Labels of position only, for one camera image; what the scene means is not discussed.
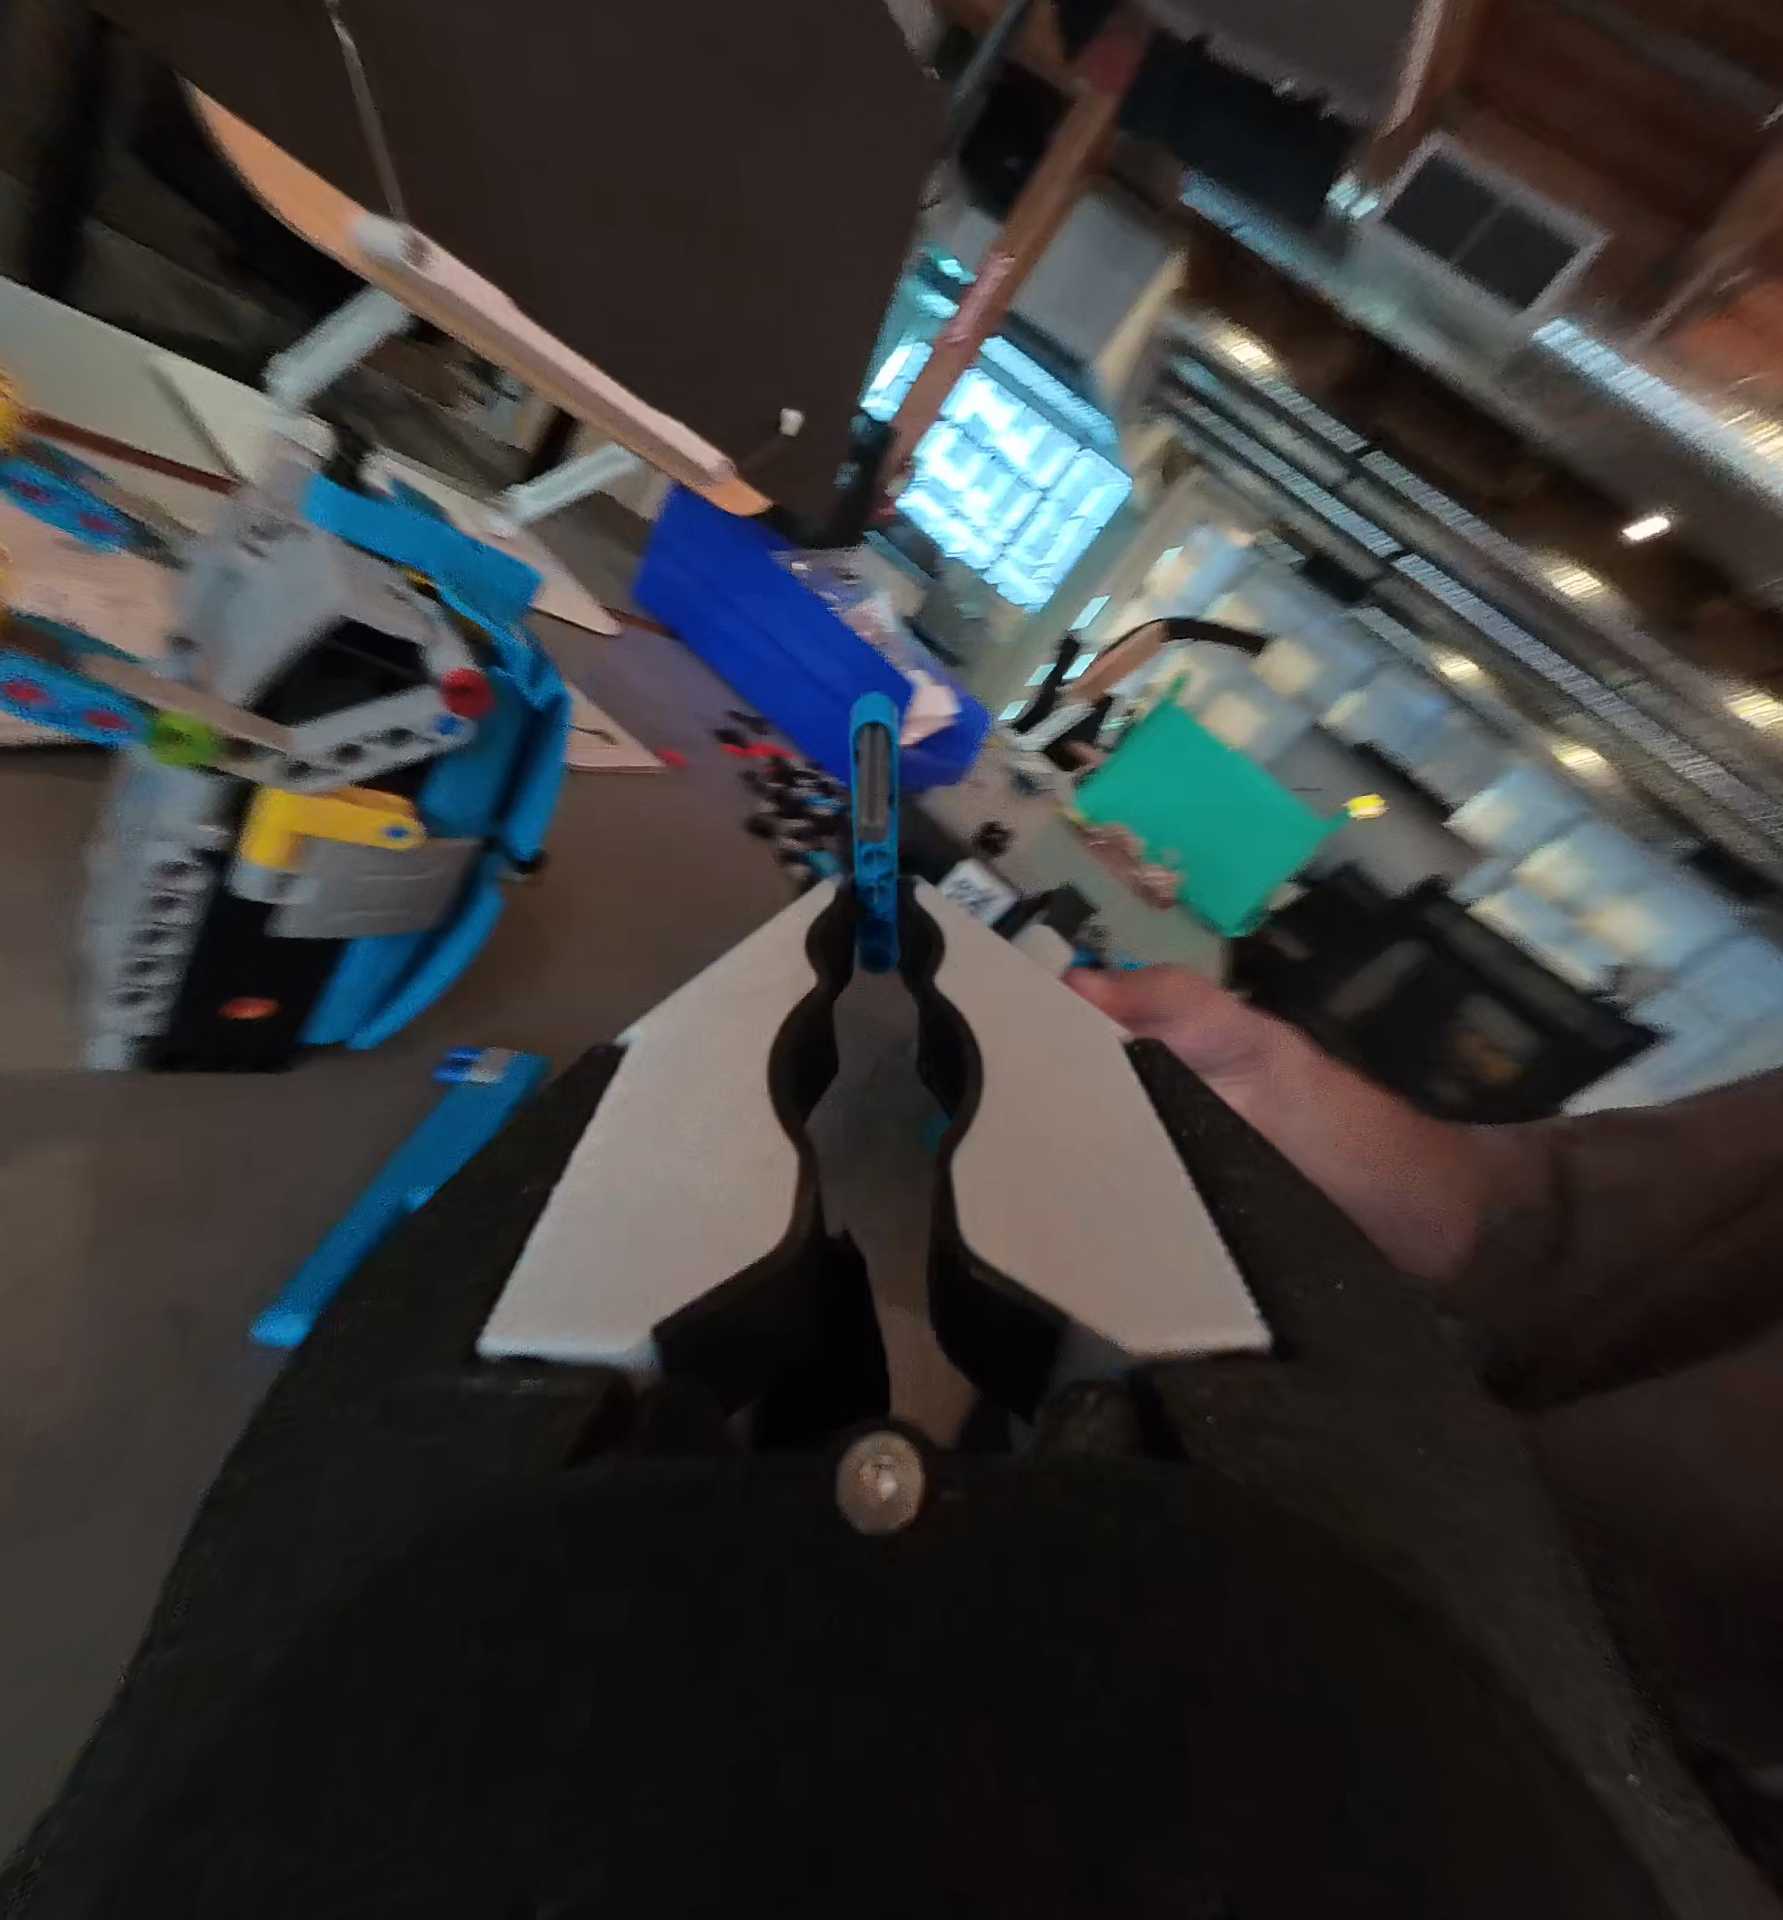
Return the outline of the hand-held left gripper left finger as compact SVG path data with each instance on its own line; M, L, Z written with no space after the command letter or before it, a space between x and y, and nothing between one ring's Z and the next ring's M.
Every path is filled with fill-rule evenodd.
M687 1309L820 1227L806 1117L849 965L852 900L820 881L622 1030L479 1357L672 1363Z

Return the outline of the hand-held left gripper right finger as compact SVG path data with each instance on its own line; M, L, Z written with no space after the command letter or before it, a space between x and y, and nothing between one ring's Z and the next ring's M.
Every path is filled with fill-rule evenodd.
M952 1363L1265 1356L1272 1331L1123 1030L926 881L901 978L944 1117L926 1304Z

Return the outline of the short blue beam with pins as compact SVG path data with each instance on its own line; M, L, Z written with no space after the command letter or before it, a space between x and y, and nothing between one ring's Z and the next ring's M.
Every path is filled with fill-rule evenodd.
M549 1073L549 1057L533 1051L448 1049L430 1069L435 1104L254 1315L252 1346L297 1350L364 1262L514 1122L541 1091Z

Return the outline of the long blue perforated beam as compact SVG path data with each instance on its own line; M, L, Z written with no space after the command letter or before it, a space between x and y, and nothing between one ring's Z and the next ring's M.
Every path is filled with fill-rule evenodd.
M864 721L881 721L893 730L899 744L899 797L896 836L885 846L862 846L852 826L855 784L855 730ZM855 900L857 964L869 973L891 973L901 964L901 712L881 693L860 694L849 708L849 868Z

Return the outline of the pile of small building bricks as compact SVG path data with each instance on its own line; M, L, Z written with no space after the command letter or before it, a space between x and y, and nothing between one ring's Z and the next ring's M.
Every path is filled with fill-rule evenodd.
M790 749L751 710L724 710L710 735L746 794L746 833L783 875L801 890L847 877L847 787Z

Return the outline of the person's right forearm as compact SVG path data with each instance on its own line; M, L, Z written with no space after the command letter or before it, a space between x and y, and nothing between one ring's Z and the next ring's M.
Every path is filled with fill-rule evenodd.
M1783 1068L1661 1107L1456 1126L1285 1042L1245 1114L1451 1312L1506 1404L1568 1404L1783 1325Z

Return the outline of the person's right hand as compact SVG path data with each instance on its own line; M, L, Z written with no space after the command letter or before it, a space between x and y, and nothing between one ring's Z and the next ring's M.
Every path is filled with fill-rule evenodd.
M1069 968L1063 985L1131 1039L1164 1046L1313 1184L1341 1197L1364 1180L1377 1109L1294 1027L1180 968Z

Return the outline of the teal plastic panel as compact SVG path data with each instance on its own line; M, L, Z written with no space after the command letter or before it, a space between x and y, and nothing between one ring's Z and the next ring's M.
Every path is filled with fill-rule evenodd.
M1122 827L1176 900L1224 938L1254 932L1280 892L1342 826L1167 701L1148 708L1069 797L1077 820Z

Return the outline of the black mesh office chair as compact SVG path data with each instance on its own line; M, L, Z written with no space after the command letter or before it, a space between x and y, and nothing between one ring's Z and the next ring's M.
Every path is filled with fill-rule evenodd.
M1661 1044L1474 921L1435 877L1399 896L1356 867L1313 878L1233 944L1230 984L1447 1122L1549 1120Z

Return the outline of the blue brick-built toy model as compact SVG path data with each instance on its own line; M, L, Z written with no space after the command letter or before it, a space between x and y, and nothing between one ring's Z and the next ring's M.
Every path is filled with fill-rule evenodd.
M539 576L293 427L210 528L40 440L0 372L0 719L110 756L82 1063L262 1075L443 998L537 871L571 694Z

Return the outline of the blue plastic bin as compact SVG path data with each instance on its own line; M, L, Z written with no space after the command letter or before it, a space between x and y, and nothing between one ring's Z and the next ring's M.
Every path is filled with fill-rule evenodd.
M672 488L642 549L637 600L751 712L823 772L849 769L852 707L876 693L901 712L937 685L944 725L903 744L903 788L957 784L977 761L989 715L934 663L903 663L860 635L790 571L796 550L758 519Z

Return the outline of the white stand base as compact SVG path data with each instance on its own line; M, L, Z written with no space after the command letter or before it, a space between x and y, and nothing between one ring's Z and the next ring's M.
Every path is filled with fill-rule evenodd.
M383 449L367 453L364 474L379 488L390 491L403 484L418 492L460 531L530 567L539 577L531 602L533 612L596 637L620 633L618 617L555 557L537 535L497 514L491 500L467 492L417 461Z

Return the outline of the clear plastic bags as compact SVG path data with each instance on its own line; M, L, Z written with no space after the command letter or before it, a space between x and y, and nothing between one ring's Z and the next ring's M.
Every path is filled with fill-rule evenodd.
M869 543L843 549L787 549L775 565L833 612L907 684L901 745L918 747L944 733L958 717L960 696L938 659L918 637L912 582Z

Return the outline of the person's brown clothing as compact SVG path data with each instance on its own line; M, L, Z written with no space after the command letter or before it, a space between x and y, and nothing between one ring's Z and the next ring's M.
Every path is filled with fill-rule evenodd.
M1597 1395L1502 1366L1486 1385L1640 1692L1783 1894L1783 1329Z

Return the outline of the brown post with red label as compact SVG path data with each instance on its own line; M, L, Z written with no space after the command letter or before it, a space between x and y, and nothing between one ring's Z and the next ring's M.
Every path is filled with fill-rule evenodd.
M1063 229L1069 208L1103 169L1120 114L1144 62L1152 22L1139 5L1118 5L1073 63L1073 93L1045 155L1033 167L997 235L986 247L951 321L933 338L899 411L888 421L878 498L910 483L921 440L951 389L971 369L983 340L1002 324L1024 280Z

